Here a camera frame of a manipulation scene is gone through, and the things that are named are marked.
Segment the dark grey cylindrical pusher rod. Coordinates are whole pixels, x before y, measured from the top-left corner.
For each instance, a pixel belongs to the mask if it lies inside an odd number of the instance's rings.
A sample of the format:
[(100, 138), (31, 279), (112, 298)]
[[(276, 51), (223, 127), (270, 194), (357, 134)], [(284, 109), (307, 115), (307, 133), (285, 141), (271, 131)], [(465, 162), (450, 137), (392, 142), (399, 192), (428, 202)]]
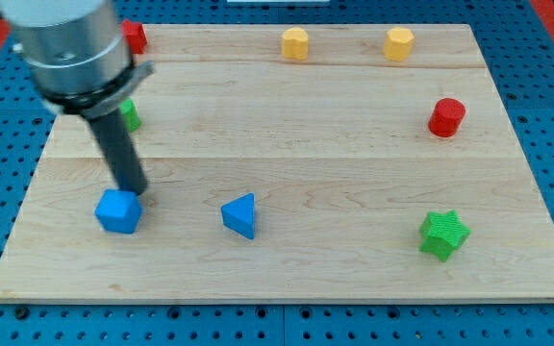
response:
[(148, 182), (120, 110), (93, 118), (88, 124), (117, 187), (141, 195)]

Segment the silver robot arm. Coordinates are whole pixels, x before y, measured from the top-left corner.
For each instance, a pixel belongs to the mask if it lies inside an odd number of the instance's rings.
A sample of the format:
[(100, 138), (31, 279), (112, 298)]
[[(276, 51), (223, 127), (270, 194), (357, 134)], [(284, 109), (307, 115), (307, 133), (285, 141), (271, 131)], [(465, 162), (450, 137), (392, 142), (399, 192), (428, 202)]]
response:
[(141, 195), (148, 181), (121, 104), (154, 71), (136, 64), (110, 0), (0, 0), (16, 54), (43, 103), (90, 127), (119, 189)]

